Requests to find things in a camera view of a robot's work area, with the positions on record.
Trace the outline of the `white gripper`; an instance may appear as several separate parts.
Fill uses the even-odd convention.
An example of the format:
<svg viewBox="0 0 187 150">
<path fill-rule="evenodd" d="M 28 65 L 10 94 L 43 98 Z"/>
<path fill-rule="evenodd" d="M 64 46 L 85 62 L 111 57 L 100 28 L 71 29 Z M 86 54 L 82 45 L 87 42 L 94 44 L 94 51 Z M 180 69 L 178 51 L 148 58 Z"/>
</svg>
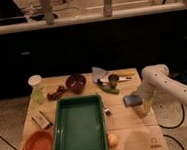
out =
<svg viewBox="0 0 187 150">
<path fill-rule="evenodd" d="M 149 113 L 152 107 L 151 98 L 153 96 L 154 90 L 155 87 L 153 85 L 146 81 L 142 81 L 138 88 L 131 94 L 132 105 L 142 105 L 144 107 L 144 112 Z"/>
</svg>

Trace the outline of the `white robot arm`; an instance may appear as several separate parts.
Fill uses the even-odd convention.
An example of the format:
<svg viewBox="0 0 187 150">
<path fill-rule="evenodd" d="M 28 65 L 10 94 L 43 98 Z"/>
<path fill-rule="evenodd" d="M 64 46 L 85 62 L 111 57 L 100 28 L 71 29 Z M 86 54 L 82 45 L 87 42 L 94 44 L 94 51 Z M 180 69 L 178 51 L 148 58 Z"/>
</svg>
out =
<svg viewBox="0 0 187 150">
<path fill-rule="evenodd" d="M 163 90 L 187 107 L 187 85 L 171 79 L 169 68 L 165 64 L 146 66 L 141 71 L 143 78 L 141 84 L 132 95 L 139 97 L 142 101 L 150 101 L 156 89 Z"/>
</svg>

